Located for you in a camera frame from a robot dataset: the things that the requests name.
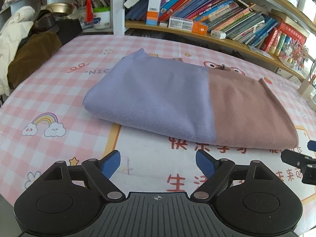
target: clothes pile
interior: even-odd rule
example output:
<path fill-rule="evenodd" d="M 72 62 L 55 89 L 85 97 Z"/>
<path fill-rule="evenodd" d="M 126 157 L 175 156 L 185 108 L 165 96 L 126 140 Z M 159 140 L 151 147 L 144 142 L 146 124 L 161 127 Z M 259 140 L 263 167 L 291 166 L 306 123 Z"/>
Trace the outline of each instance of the clothes pile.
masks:
<path fill-rule="evenodd" d="M 17 86 L 82 32 L 78 20 L 56 20 L 47 10 L 18 9 L 0 31 L 0 95 Z"/>

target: bed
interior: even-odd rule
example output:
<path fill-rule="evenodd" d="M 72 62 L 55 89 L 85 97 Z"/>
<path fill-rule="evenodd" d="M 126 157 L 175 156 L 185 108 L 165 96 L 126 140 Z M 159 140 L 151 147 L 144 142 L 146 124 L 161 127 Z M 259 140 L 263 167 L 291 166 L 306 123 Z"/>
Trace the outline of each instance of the bed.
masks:
<path fill-rule="evenodd" d="M 55 161 L 78 165 L 117 149 L 121 165 L 111 181 L 126 195 L 129 191 L 187 191 L 190 195 L 205 181 L 195 164 L 195 151 L 204 149 L 216 159 L 225 157 L 236 164 L 249 164 L 253 159 L 263 161 L 303 203 L 303 216 L 295 232 L 300 235 L 314 227 L 315 186 L 302 184 L 301 173 L 281 161 L 280 150 L 192 143 L 112 124 L 83 109 L 82 100 L 89 88 L 122 57 L 140 48 L 151 56 L 197 67 L 225 65 L 254 79 L 264 78 L 295 124 L 299 136 L 295 151 L 315 158 L 316 154 L 307 149 L 307 142 L 316 139 L 316 113 L 299 95 L 298 86 L 277 74 L 220 52 L 179 42 L 132 36 L 80 36 L 20 84 L 0 109 L 0 194 L 13 205 Z"/>

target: orange box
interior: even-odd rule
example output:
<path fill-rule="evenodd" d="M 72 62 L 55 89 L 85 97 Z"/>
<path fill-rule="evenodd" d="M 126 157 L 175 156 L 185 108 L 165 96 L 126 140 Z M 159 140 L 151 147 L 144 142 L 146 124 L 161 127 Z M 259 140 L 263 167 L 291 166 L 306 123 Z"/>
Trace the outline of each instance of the orange box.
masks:
<path fill-rule="evenodd" d="M 207 33 L 207 25 L 202 22 L 193 21 L 193 27 L 191 32 L 205 36 Z"/>
<path fill-rule="evenodd" d="M 203 36 L 205 36 L 207 33 L 207 25 L 205 23 L 178 17 L 170 17 L 168 27 L 192 32 Z"/>

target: star print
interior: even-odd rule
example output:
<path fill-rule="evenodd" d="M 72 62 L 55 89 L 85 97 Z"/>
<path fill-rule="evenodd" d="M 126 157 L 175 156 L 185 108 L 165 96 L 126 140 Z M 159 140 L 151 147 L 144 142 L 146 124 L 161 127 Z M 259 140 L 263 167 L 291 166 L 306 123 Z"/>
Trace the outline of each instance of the star print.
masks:
<path fill-rule="evenodd" d="M 102 50 L 101 52 L 100 52 L 100 54 L 102 54 L 102 55 L 108 55 L 109 53 L 112 53 L 113 51 L 111 50 L 111 49 L 106 49 L 106 50 Z"/>
<path fill-rule="evenodd" d="M 71 166 L 76 166 L 79 163 L 79 160 L 77 160 L 76 157 L 73 157 L 71 160 L 69 160 L 69 163 Z"/>

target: folded towel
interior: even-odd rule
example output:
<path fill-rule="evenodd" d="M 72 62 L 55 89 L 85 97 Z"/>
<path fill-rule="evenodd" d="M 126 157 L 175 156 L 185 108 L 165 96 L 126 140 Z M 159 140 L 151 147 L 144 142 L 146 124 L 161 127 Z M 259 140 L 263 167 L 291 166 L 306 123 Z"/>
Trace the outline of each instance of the folded towel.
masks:
<path fill-rule="evenodd" d="M 296 129 L 261 79 L 151 57 L 124 57 L 83 100 L 92 115 L 182 140 L 291 149 Z"/>

